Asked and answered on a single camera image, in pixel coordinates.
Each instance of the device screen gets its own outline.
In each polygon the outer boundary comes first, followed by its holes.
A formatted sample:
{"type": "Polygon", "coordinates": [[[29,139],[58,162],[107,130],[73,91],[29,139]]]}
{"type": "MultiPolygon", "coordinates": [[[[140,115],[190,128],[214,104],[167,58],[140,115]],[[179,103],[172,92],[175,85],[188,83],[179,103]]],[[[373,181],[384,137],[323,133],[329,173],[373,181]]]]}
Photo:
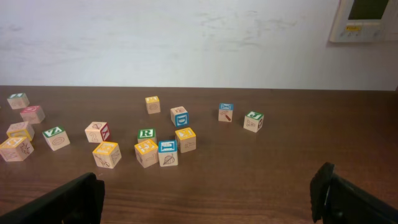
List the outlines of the device screen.
{"type": "Polygon", "coordinates": [[[389,0],[355,0],[349,20],[381,19],[389,0]]]}

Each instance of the letter block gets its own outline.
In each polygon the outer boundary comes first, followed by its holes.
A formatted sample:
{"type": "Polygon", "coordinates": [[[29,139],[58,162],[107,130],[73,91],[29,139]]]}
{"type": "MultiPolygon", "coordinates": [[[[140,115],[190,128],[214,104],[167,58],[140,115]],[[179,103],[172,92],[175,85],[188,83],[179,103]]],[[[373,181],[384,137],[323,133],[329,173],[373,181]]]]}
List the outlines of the letter block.
{"type": "Polygon", "coordinates": [[[170,114],[176,127],[179,128],[189,124],[189,114],[183,106],[170,109],[170,114]]]}
{"type": "Polygon", "coordinates": [[[113,169],[122,158],[119,144],[116,142],[101,142],[93,151],[95,163],[99,167],[113,169]]]}
{"type": "Polygon", "coordinates": [[[9,138],[26,136],[29,141],[32,141],[35,131],[33,130],[32,125],[30,125],[28,121],[25,121],[10,125],[7,130],[7,135],[9,138]]]}
{"type": "Polygon", "coordinates": [[[156,131],[154,128],[150,129],[141,129],[138,131],[138,143],[145,141],[146,139],[151,139],[154,143],[157,143],[156,141],[156,131]]]}
{"type": "Polygon", "coordinates": [[[232,122],[232,112],[234,105],[231,103],[220,103],[218,109],[218,121],[232,122]]]}
{"type": "Polygon", "coordinates": [[[244,117],[243,128],[256,133],[262,128],[263,120],[263,114],[251,111],[244,117]]]}
{"type": "Polygon", "coordinates": [[[53,151],[70,144],[67,132],[61,127],[43,131],[44,139],[53,151]]]}
{"type": "Polygon", "coordinates": [[[85,129],[88,142],[101,143],[111,136],[107,122],[94,121],[85,129]]]}
{"type": "Polygon", "coordinates": [[[8,97],[7,101],[13,110],[29,106],[29,100],[25,93],[12,94],[8,97]]]}
{"type": "Polygon", "coordinates": [[[11,137],[0,145],[0,153],[6,162],[24,161],[34,151],[27,137],[11,137]]]}
{"type": "Polygon", "coordinates": [[[24,121],[29,121],[30,124],[39,124],[44,118],[44,112],[41,106],[28,106],[20,112],[24,121]]]}
{"type": "Polygon", "coordinates": [[[138,162],[143,168],[154,165],[159,162],[159,155],[157,154],[157,145],[154,141],[147,139],[134,146],[138,162]]]}
{"type": "Polygon", "coordinates": [[[159,164],[161,167],[178,165],[176,140],[159,142],[159,164]]]}
{"type": "Polygon", "coordinates": [[[160,113],[160,100],[157,96],[145,98],[147,103],[147,111],[149,114],[160,113]]]}
{"type": "Polygon", "coordinates": [[[191,128],[175,131],[175,139],[181,153],[189,152],[197,148],[197,135],[191,128]]]}

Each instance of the green block face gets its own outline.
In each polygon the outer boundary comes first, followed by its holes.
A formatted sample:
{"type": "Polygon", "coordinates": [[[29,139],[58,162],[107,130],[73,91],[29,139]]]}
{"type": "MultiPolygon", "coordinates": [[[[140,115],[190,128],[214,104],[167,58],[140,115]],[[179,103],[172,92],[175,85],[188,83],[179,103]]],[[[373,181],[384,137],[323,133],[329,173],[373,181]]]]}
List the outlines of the green block face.
{"type": "Polygon", "coordinates": [[[255,120],[260,120],[264,115],[254,111],[250,111],[250,113],[248,113],[246,116],[255,120]]]}
{"type": "Polygon", "coordinates": [[[141,129],[138,131],[138,139],[153,138],[155,136],[156,136],[156,132],[155,132],[154,128],[141,129]]]}
{"type": "Polygon", "coordinates": [[[56,134],[62,133],[64,131],[65,130],[62,127],[58,126],[58,127],[43,131],[43,134],[45,137],[50,138],[50,137],[52,137],[56,134]]]}
{"type": "Polygon", "coordinates": [[[15,98],[20,98],[23,97],[25,95],[25,93],[16,93],[16,94],[12,94],[11,96],[9,96],[9,99],[15,99],[15,98]]]}

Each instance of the white control panel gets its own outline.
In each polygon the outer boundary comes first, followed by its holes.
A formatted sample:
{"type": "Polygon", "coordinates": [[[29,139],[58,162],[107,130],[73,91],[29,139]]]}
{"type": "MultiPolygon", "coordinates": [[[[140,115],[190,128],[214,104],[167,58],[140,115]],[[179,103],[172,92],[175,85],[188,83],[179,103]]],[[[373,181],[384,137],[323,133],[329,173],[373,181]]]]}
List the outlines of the white control panel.
{"type": "Polygon", "coordinates": [[[398,0],[341,0],[329,40],[398,40],[398,0]]]}

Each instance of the wall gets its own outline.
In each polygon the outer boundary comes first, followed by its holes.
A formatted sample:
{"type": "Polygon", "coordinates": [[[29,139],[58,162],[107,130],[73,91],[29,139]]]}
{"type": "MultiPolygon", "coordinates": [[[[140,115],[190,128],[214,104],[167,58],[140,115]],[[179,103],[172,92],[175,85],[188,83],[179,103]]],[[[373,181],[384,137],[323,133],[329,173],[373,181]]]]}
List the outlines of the wall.
{"type": "Polygon", "coordinates": [[[3,0],[0,85],[395,90],[398,44],[332,45],[338,0],[3,0]]]}

